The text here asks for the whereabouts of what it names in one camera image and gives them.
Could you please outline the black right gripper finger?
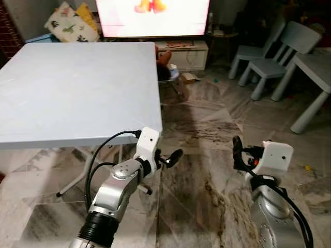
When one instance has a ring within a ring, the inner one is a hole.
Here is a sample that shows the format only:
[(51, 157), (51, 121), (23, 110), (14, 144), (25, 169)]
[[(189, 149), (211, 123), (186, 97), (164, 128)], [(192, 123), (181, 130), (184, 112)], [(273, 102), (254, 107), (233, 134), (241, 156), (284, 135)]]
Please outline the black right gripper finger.
[(245, 172), (246, 164), (242, 159), (242, 149), (243, 144), (241, 138), (238, 135), (235, 135), (232, 139), (232, 158), (233, 158), (233, 168), (235, 170), (240, 170), (241, 172)]

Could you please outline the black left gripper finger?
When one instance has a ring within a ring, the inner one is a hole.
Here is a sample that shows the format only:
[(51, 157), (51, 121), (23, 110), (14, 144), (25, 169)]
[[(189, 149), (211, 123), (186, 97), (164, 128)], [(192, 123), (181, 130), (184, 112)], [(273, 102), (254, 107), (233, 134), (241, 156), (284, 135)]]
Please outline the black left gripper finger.
[(173, 153), (171, 153), (170, 156), (168, 156), (168, 158), (165, 159), (165, 166), (167, 168), (174, 167), (179, 162), (180, 158), (182, 158), (183, 155), (184, 155), (184, 151), (182, 151), (182, 149), (173, 151)]

